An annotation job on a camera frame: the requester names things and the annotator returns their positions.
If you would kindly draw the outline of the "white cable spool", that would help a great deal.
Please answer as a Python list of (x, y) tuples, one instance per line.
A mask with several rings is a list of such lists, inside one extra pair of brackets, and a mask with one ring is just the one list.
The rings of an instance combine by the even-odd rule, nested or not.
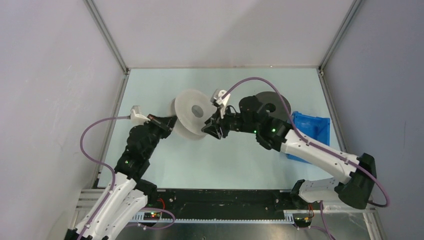
[(170, 102), (168, 113), (177, 116), (174, 133), (185, 139), (198, 141), (206, 136), (202, 128), (215, 111), (216, 107), (203, 92), (185, 89)]

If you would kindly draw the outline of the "black cable spool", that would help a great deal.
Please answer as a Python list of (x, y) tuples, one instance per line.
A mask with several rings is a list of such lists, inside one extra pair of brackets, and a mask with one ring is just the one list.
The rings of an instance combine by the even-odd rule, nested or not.
[(258, 101), (262, 104), (259, 112), (255, 113), (257, 120), (265, 116), (265, 112), (269, 117), (273, 117), (284, 122), (289, 122), (289, 116), (292, 114), (289, 101), (282, 95), (278, 95), (273, 91), (263, 91), (256, 95)]

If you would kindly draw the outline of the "blue plastic bin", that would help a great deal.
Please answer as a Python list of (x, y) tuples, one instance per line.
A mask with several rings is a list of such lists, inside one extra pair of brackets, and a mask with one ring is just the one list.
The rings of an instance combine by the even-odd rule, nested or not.
[(308, 137), (311, 137), (327, 146), (330, 145), (330, 118), (310, 116), (294, 111), (291, 114), (291, 120), (296, 128)]

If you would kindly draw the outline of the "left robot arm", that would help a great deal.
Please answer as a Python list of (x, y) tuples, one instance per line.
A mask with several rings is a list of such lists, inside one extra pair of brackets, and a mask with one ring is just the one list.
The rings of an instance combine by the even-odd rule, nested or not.
[(173, 131), (177, 116), (132, 115), (126, 146), (115, 167), (103, 163), (112, 179), (91, 210), (73, 229), (66, 240), (114, 240), (142, 208), (153, 208), (158, 202), (157, 186), (143, 180), (150, 158), (160, 140)]

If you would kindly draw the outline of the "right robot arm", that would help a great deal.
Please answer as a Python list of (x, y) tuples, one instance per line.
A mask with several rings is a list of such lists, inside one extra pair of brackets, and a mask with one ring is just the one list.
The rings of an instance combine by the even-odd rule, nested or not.
[(372, 155), (337, 151), (307, 136), (288, 122), (269, 116), (256, 96), (242, 98), (239, 112), (228, 110), (220, 98), (214, 97), (211, 102), (217, 110), (205, 121), (203, 133), (219, 140), (231, 131), (254, 134), (263, 148), (301, 158), (332, 176), (314, 181), (298, 180), (290, 193), (295, 208), (304, 209), (310, 203), (334, 198), (359, 210), (370, 204), (377, 179)]

